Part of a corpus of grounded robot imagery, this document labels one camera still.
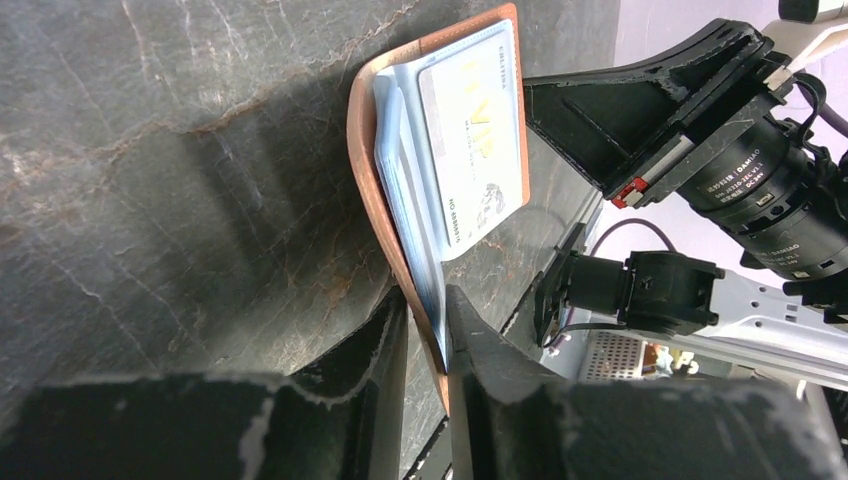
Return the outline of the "brown leather card holder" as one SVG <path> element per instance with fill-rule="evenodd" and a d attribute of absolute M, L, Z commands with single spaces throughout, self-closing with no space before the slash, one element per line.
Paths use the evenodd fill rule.
<path fill-rule="evenodd" d="M 368 60 L 354 78 L 348 102 L 346 137 L 354 177 L 410 305 L 442 402 L 449 399 L 443 270 L 448 260 L 442 257 L 445 223 L 417 76 L 437 51 L 503 20 L 514 28 L 523 207 L 530 198 L 530 179 L 515 5 L 502 4 Z"/>

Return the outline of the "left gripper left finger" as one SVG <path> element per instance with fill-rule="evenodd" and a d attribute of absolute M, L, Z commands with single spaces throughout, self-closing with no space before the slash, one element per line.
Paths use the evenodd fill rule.
<path fill-rule="evenodd" d="M 92 377 L 36 388 L 1 436 L 5 479 L 393 479 L 407 303 L 298 371 Z"/>

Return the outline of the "white VIP card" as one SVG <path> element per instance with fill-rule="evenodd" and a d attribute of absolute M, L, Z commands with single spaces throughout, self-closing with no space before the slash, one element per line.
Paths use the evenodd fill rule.
<path fill-rule="evenodd" d="M 453 260 L 523 203 L 512 22 L 437 51 L 417 82 Z"/>

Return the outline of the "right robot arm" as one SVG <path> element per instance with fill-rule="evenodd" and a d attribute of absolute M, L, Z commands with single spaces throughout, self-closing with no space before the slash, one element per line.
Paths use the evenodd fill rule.
<path fill-rule="evenodd" d="M 603 197 L 638 209 L 681 196 L 779 275 L 772 288 L 672 249 L 616 262 L 558 246 L 518 310 L 537 344 L 611 330 L 847 386 L 847 164 L 811 141 L 810 120 L 772 110 L 794 88 L 813 118 L 826 90 L 806 66 L 847 45 L 847 11 L 779 19 L 764 31 L 716 19 L 631 65 L 527 78 L 528 127 Z"/>

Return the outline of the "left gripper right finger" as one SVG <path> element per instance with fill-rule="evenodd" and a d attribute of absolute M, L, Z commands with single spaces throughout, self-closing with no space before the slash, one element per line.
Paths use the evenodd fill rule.
<path fill-rule="evenodd" d="M 812 411 L 764 381 L 574 383 L 446 291 L 457 479 L 843 479 Z"/>

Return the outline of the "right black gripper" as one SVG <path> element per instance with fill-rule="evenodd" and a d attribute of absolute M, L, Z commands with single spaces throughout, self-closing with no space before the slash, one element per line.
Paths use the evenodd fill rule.
<path fill-rule="evenodd" d="M 809 122 L 772 110 L 794 87 L 815 114 L 826 90 L 786 69 L 773 41 L 715 19 L 645 60 L 526 78 L 526 122 L 619 207 L 681 196 L 743 251 L 742 266 L 784 279 L 847 273 L 842 170 Z"/>

